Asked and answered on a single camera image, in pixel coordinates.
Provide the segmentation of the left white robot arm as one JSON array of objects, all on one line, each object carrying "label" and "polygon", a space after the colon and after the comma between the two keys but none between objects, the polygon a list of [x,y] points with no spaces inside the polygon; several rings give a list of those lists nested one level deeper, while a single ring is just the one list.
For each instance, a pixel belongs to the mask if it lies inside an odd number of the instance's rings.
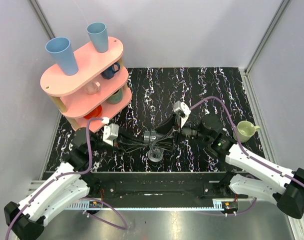
[{"label": "left white robot arm", "polygon": [[94,211],[102,206],[119,214],[102,200],[104,191],[101,189],[101,180],[90,171],[93,165],[92,152],[108,147],[120,152],[136,150],[145,147],[143,140],[129,136],[117,125],[110,124],[103,128],[102,136],[97,136],[85,127],[78,129],[72,144],[73,150],[51,177],[19,203],[11,201],[4,207],[8,226],[6,239],[10,233],[20,240],[37,239],[51,220],[77,201],[89,201],[87,207],[80,207],[88,217],[93,216]]}]

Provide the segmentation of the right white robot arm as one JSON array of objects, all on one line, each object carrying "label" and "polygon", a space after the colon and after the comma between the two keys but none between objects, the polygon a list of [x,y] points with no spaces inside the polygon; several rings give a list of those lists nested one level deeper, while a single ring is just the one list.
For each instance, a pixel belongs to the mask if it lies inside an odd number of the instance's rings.
[{"label": "right white robot arm", "polygon": [[279,166],[244,148],[226,135],[223,124],[213,114],[203,116],[199,124],[182,126],[172,115],[155,129],[160,138],[180,137],[203,143],[208,155],[236,166],[253,175],[247,179],[240,174],[228,173],[221,180],[219,194],[224,198],[247,195],[275,204],[286,215],[301,219],[304,215],[304,169]]}]

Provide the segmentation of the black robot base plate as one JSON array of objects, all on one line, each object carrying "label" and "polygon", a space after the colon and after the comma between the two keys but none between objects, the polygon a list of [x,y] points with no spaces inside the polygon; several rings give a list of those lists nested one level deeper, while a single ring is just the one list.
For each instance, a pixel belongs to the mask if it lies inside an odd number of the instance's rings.
[{"label": "black robot base plate", "polygon": [[96,172],[89,197],[114,208],[204,208],[213,199],[247,199],[228,184],[235,172]]}]

